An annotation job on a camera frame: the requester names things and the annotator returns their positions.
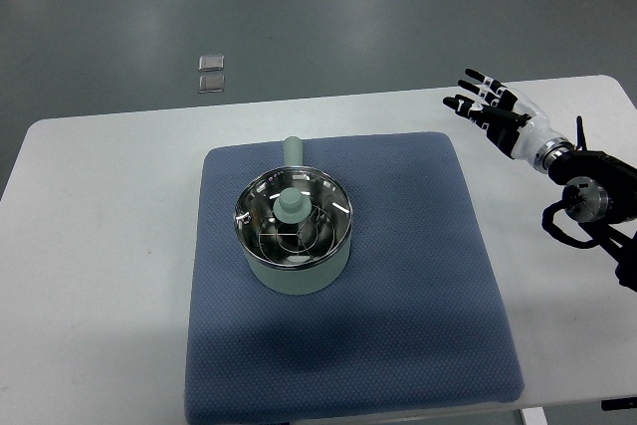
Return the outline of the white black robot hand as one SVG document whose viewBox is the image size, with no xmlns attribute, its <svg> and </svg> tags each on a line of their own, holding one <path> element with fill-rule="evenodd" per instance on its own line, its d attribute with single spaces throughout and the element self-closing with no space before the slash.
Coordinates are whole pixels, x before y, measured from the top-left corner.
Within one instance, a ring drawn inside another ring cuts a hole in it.
<svg viewBox="0 0 637 425">
<path fill-rule="evenodd" d="M 506 157 L 524 160 L 546 174 L 557 156 L 574 149 L 528 97 L 475 70 L 467 69 L 465 75 L 458 81 L 463 91 L 443 98 L 443 105 L 483 130 Z"/>
</svg>

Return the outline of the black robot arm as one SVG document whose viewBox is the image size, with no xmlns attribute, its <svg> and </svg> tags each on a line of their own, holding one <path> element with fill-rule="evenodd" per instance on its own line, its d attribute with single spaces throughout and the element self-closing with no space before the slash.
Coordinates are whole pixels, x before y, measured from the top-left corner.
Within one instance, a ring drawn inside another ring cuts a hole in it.
<svg viewBox="0 0 637 425">
<path fill-rule="evenodd" d="M 599 247 L 615 262 L 618 283 L 636 289 L 636 235 L 617 229 L 636 220 L 636 168 L 603 152 L 561 149 L 545 161 L 548 177 L 562 187 L 546 207 L 541 226 L 556 241 L 585 250 Z M 576 239 L 554 223 L 562 211 L 588 239 Z"/>
</svg>

